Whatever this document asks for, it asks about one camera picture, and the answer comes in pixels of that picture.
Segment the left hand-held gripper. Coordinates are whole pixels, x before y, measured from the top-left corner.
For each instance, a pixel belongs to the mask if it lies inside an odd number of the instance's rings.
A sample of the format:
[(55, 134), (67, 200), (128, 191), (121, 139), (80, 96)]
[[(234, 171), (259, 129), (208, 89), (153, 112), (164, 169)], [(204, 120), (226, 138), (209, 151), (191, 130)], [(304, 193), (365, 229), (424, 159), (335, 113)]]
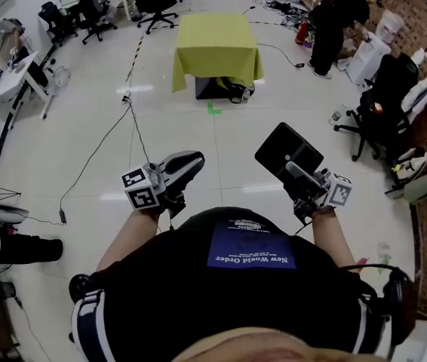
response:
[(205, 164), (200, 151), (173, 153), (160, 164), (148, 162), (121, 175), (124, 193), (134, 210), (167, 210), (174, 218), (185, 207), (183, 191)]

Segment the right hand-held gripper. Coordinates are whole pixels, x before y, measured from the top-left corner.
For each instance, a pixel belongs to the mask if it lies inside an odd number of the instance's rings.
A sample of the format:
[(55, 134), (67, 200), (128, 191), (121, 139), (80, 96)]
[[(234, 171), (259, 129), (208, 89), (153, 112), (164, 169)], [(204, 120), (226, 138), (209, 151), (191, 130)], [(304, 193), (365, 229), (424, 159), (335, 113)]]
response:
[(288, 161), (285, 170), (284, 190), (293, 201), (294, 216), (303, 225), (311, 222), (316, 210), (344, 207), (352, 193), (352, 182), (327, 168), (310, 174)]

